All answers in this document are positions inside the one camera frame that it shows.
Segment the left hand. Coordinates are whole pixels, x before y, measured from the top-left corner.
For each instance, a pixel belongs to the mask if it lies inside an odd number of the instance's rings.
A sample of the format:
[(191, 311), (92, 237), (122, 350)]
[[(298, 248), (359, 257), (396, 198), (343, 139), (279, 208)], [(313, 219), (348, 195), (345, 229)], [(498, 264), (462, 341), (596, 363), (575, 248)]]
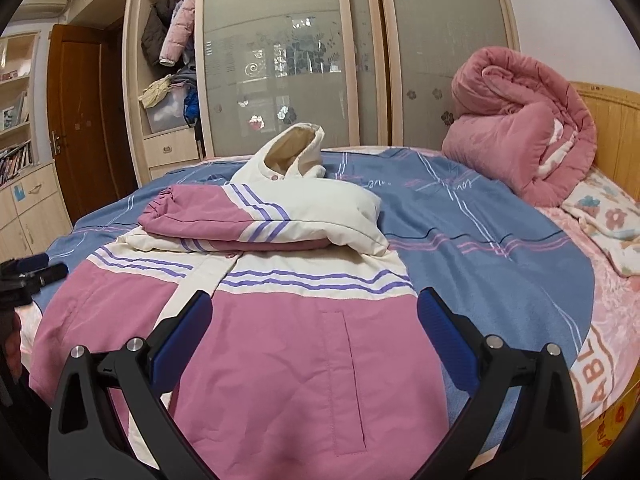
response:
[(23, 370), (21, 362), (22, 322), (20, 316), (16, 312), (13, 312), (12, 315), (12, 332), (6, 337), (2, 349), (4, 356), (6, 357), (6, 365), (9, 367), (12, 378), (14, 382), (18, 382)]

